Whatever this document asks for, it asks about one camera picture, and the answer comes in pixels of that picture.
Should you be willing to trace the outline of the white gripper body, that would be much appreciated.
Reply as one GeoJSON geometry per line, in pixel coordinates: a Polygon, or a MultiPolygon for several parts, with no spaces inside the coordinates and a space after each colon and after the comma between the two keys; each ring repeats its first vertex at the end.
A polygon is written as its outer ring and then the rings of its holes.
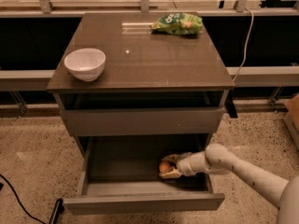
{"type": "Polygon", "coordinates": [[[204,152],[183,153],[178,156],[178,171],[185,176],[194,176],[206,170],[206,156],[204,152]]]}

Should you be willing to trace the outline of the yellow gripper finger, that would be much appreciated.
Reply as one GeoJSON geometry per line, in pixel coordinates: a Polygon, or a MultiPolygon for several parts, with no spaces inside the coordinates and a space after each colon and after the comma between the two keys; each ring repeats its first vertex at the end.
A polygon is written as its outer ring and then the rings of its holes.
{"type": "Polygon", "coordinates": [[[192,155],[191,152],[181,153],[181,154],[170,154],[162,158],[162,161],[168,161],[174,165],[178,165],[179,163],[183,163],[188,160],[192,155]]]}
{"type": "Polygon", "coordinates": [[[178,171],[178,169],[171,169],[168,172],[160,173],[160,177],[163,179],[174,179],[174,178],[180,178],[182,176],[182,173],[178,171]]]}

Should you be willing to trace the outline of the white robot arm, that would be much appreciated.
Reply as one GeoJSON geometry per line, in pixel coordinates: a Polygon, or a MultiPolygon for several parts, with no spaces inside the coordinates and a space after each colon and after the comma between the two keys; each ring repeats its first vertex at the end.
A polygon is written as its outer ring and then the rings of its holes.
{"type": "Polygon", "coordinates": [[[220,175],[226,171],[238,176],[276,207],[276,224],[299,224],[299,176],[287,180],[269,173],[217,143],[209,144],[201,152],[168,155],[159,163],[159,176],[163,179],[199,173],[220,175]]]}

